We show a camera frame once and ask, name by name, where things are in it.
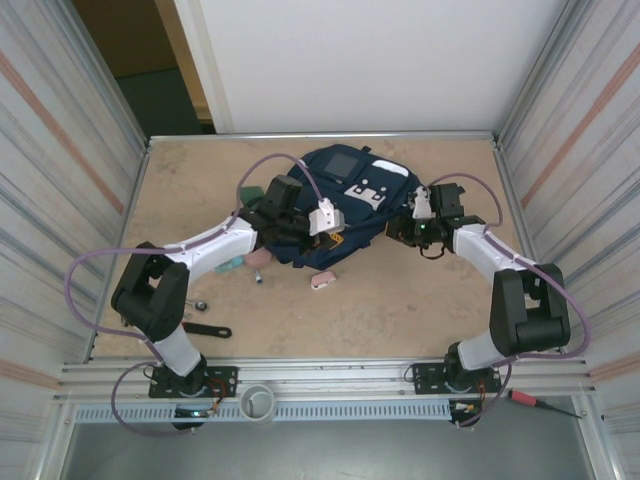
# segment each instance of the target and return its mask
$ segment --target small cylinder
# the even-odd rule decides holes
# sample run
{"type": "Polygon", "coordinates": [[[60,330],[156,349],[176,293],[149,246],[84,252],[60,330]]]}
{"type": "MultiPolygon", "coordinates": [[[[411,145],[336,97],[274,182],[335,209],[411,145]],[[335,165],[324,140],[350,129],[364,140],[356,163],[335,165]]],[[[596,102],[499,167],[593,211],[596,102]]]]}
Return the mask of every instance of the small cylinder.
{"type": "Polygon", "coordinates": [[[276,397],[266,385],[251,385],[240,396],[240,413],[252,423],[269,423],[276,415],[276,397]]]}

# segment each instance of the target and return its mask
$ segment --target white panel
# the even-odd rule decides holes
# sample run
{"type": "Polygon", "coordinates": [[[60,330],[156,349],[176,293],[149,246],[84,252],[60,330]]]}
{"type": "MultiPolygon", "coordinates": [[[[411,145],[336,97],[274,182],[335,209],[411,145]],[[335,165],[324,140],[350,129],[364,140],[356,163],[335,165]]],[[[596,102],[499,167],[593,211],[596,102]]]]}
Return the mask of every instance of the white panel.
{"type": "Polygon", "coordinates": [[[242,133],[495,129],[565,1],[177,3],[214,123],[242,133]]]}

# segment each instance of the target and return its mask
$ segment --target wooden board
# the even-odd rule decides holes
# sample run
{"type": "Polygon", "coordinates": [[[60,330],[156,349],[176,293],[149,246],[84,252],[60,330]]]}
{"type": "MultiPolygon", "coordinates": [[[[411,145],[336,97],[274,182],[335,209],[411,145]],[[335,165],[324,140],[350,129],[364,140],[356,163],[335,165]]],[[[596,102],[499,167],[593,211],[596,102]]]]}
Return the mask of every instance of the wooden board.
{"type": "MultiPolygon", "coordinates": [[[[496,233],[514,248],[517,238],[488,141],[420,138],[341,140],[369,145],[383,157],[412,169],[423,182],[445,173],[480,176],[498,193],[505,224],[496,233]]],[[[256,160],[285,152],[301,156],[335,143],[330,139],[237,140],[224,137],[158,141],[133,214],[126,246],[149,240],[175,243],[219,224],[233,209],[241,175],[256,160]]],[[[270,179],[290,168],[288,160],[263,165],[248,185],[266,189],[270,179]]],[[[489,195],[461,179],[467,214],[496,218],[489,195]]],[[[116,278],[122,271],[122,259],[116,278]]],[[[474,268],[452,254],[438,261],[420,257],[417,249],[384,236],[370,248],[338,263],[338,280],[312,291],[310,269],[294,269],[275,261],[264,268],[262,285],[240,267],[207,274],[192,286],[191,298],[206,300],[207,313],[192,321],[233,329],[229,340],[192,335],[207,356],[397,357],[442,355],[456,341],[488,326],[490,288],[474,268]]],[[[107,310],[103,325],[119,326],[107,310]]],[[[146,354],[145,347],[124,337],[100,335],[94,355],[146,354]]]]}

